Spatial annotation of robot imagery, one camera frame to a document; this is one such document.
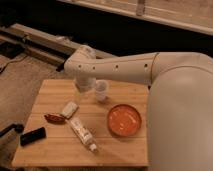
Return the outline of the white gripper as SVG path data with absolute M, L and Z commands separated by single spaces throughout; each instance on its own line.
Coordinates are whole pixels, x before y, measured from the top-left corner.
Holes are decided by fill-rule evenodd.
M 75 85 L 80 92 L 90 91 L 96 83 L 96 79 L 93 77 L 77 77 L 75 79 Z

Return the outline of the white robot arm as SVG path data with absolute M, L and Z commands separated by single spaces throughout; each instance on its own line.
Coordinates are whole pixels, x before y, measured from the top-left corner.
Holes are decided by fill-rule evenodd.
M 80 89 L 93 78 L 150 87 L 149 171 L 213 171 L 213 57 L 152 52 L 98 59 L 82 45 L 64 68 Z

